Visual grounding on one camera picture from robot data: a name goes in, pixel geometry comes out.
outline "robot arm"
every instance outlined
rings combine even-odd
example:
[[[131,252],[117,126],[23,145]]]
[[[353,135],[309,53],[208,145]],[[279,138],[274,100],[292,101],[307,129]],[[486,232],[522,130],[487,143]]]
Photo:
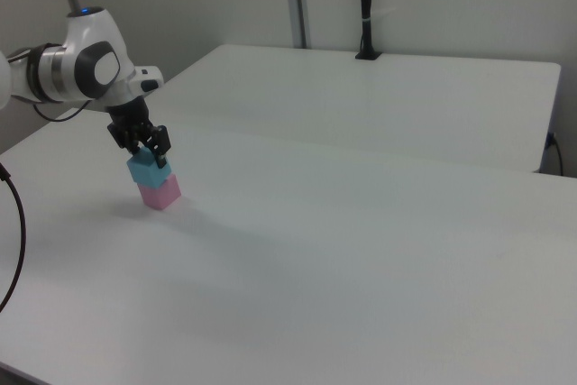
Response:
[[[62,45],[0,53],[0,109],[13,96],[31,104],[98,101],[112,117],[108,131],[121,148],[154,154],[159,167],[170,148],[164,126],[149,120],[144,96],[164,84],[156,67],[135,67],[114,19],[92,7],[68,15]]]

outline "black cable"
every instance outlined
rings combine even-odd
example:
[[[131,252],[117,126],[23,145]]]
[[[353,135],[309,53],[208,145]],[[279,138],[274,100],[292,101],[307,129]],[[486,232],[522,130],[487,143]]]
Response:
[[[557,157],[559,157],[559,174],[560,176],[564,176],[563,157],[561,156],[561,148],[559,147],[559,142],[557,141],[555,133],[547,133],[547,138],[545,140],[545,150],[549,149],[551,146],[554,146],[557,149]]]
[[[76,112],[74,112],[69,117],[65,117],[64,119],[49,118],[47,115],[45,115],[43,112],[41,112],[39,110],[39,108],[37,107],[36,104],[33,107],[34,107],[34,111],[38,114],[38,116],[41,117],[42,119],[46,120],[46,121],[49,121],[49,122],[66,122],[66,121],[69,121],[70,119],[72,119],[73,117],[77,116],[82,110],[87,108],[87,105],[89,105],[91,102],[92,101],[86,101],[86,103],[84,103]]]
[[[559,157],[559,174],[563,176],[563,158],[561,157],[561,149],[559,149],[559,143],[555,138],[553,138],[552,144],[555,145],[557,149],[557,156]]]
[[[22,53],[12,56],[12,58],[8,58],[8,63],[13,63],[16,62],[17,60],[21,60],[21,59],[26,59],[28,57],[28,55],[30,54],[30,49],[27,49],[27,51],[23,51]]]
[[[8,184],[8,187],[12,191],[12,195],[14,196],[14,200],[16,201],[16,206],[18,206],[18,215],[20,216],[20,254],[18,255],[18,264],[16,265],[16,271],[12,278],[12,283],[10,283],[10,288],[6,292],[2,303],[0,303],[0,313],[8,304],[8,300],[14,293],[14,289],[16,288],[16,284],[18,283],[18,279],[20,278],[20,273],[22,272],[22,266],[24,264],[24,254],[26,252],[26,218],[24,216],[24,208],[22,206],[22,200],[20,199],[20,195],[16,190],[13,182],[10,180],[10,173],[4,168],[2,164],[0,164],[0,180],[3,180]]]

